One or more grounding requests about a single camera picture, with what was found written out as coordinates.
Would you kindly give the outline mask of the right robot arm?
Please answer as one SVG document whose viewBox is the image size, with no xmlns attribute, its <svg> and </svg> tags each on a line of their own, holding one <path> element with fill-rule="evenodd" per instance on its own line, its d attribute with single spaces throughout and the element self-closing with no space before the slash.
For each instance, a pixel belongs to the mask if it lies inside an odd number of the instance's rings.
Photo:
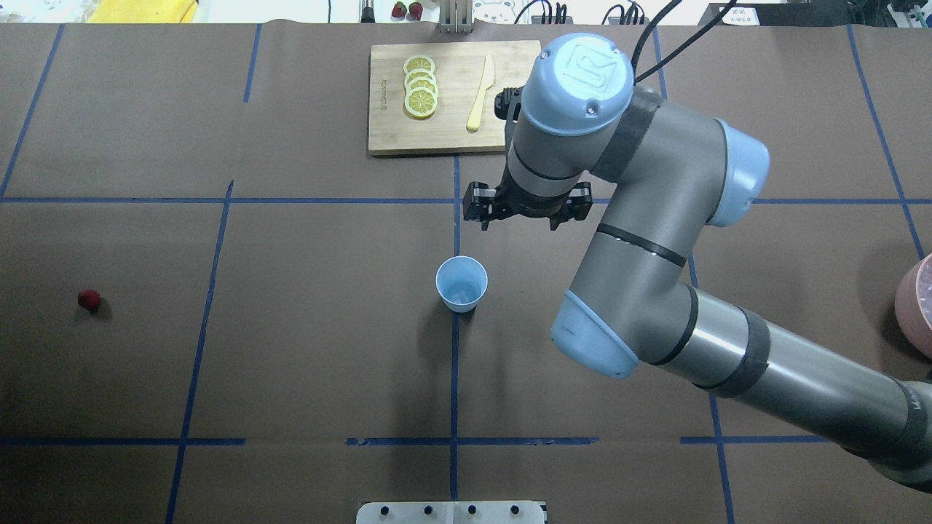
<svg viewBox="0 0 932 524">
<path fill-rule="evenodd" d="M 883 477 L 930 491 L 930 381 L 859 365 L 680 279 L 706 226 L 750 209 L 770 169 L 758 139 L 640 86 L 605 36 L 540 47 L 503 90 L 506 158 L 496 188 L 472 182 L 463 218 L 513 216 L 552 230 L 593 205 L 584 172 L 615 192 L 550 329 L 557 349 L 610 378 L 640 363 L 839 445 Z"/>
</svg>

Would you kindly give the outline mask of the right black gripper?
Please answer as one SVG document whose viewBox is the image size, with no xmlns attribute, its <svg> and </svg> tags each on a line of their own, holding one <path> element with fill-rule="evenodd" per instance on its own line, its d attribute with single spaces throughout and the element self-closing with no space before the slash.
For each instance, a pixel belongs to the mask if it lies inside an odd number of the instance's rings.
<svg viewBox="0 0 932 524">
<path fill-rule="evenodd" d="M 535 200 L 520 199 L 518 186 L 502 183 L 491 189 L 486 183 L 472 182 L 464 195 L 464 219 L 479 222 L 482 230 L 487 230 L 493 221 L 502 221 L 513 216 L 545 219 L 550 231 L 556 230 L 562 223 L 583 221 L 592 209 L 591 185 L 587 182 L 576 183 L 568 194 L 561 198 Z"/>
</svg>

